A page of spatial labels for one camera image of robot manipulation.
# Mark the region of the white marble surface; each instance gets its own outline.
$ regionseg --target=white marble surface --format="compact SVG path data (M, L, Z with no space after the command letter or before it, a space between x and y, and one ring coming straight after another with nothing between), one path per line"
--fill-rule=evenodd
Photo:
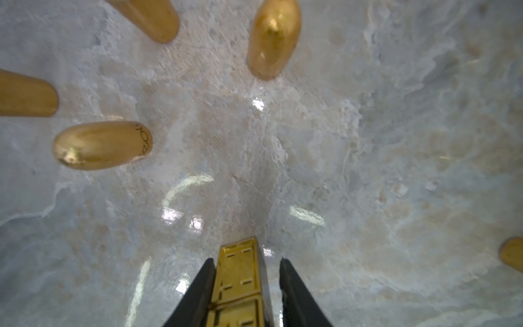
M335 326L522 326L523 2L300 0L285 71L245 65L259 0L174 0L158 45L97 0L0 2L0 67L55 116L0 118L0 325L161 326L203 261L256 235L279 324L289 258ZM144 160L60 166L82 122Z

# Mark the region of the rectangular slot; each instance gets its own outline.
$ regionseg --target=rectangular slot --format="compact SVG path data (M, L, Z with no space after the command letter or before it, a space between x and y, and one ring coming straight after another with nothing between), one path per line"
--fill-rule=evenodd
M249 319L249 320L245 320L245 321L242 321L240 326L244 327L244 326L252 326L254 325L254 319Z
M214 325L218 326L220 325L220 312L218 311L216 315L214 316Z

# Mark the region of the gold bowling pin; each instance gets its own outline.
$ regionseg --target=gold bowling pin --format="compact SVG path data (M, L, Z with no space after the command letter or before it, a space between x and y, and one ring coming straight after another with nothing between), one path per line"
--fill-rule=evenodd
M106 0L153 41L171 42L180 19L170 0Z
M54 139L53 152L67 167L97 170L141 159L152 147L151 133L141 123L104 121L62 131Z
M49 117L58 94L46 81L0 70L0 116Z
M272 80L287 65L301 32L296 0L265 0L254 18L247 64L261 80Z
M499 251L499 258L523 273L523 238L508 239Z

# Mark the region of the gold metallic surface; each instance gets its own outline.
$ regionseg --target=gold metallic surface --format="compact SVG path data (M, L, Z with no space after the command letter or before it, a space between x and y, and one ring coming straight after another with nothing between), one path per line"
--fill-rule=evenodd
M499 258L523 273L523 238L508 239L499 251Z
M180 19L170 0L106 0L153 41L171 42Z
M217 306L262 291L256 238L222 246L211 297Z
M207 313L206 327L264 326L264 304L261 294L212 307Z
M298 44L301 12L296 0L266 0L254 18L247 64L254 76L278 76Z
M141 159L152 147L151 133L141 123L104 121L64 130L54 139L53 152L70 168L97 170Z
M58 94L46 81L0 70L0 116L49 117Z

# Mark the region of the marble floor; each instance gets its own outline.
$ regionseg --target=marble floor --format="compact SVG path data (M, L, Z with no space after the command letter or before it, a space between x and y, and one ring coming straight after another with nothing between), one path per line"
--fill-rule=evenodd
M0 118L0 325L161 326L207 257L263 246L335 326L523 325L523 2L299 0L284 72L245 58L260 0L173 0L152 42L102 0L0 1L0 67L52 118ZM51 152L72 125L137 120L148 157Z

